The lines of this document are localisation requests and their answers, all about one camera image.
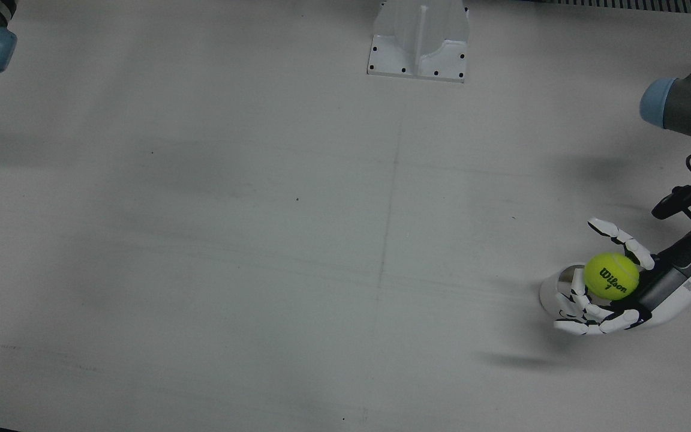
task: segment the tennis ball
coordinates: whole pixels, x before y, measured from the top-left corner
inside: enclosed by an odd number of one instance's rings
[[[601,298],[620,300],[639,285],[639,268],[625,255],[598,254],[586,264],[583,282]]]

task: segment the vent grille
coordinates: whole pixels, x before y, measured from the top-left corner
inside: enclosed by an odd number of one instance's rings
[[[639,11],[679,12],[691,14],[691,0],[543,0],[560,5],[597,8],[636,9]]]

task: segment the robotic finger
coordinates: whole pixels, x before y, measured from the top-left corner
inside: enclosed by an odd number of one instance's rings
[[[622,245],[626,251],[626,257],[631,258],[633,262],[641,265],[645,270],[652,270],[655,267],[655,260],[653,260],[650,250],[645,248],[632,235],[619,229],[616,224],[602,221],[598,218],[591,218],[588,220],[588,226],[599,235],[609,237],[612,243]]]

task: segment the white mounting bracket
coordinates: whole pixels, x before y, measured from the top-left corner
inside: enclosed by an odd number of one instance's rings
[[[367,73],[464,82],[470,31],[462,0],[384,0]]]

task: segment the wilson logo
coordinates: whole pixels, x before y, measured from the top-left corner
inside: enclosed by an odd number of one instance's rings
[[[619,284],[617,282],[617,277],[614,277],[611,271],[606,270],[606,267],[602,268],[601,271],[599,271],[599,276],[606,279],[606,288],[604,288],[605,290],[608,290],[609,288],[615,288],[620,292],[628,292],[628,289],[623,287],[623,285]]]

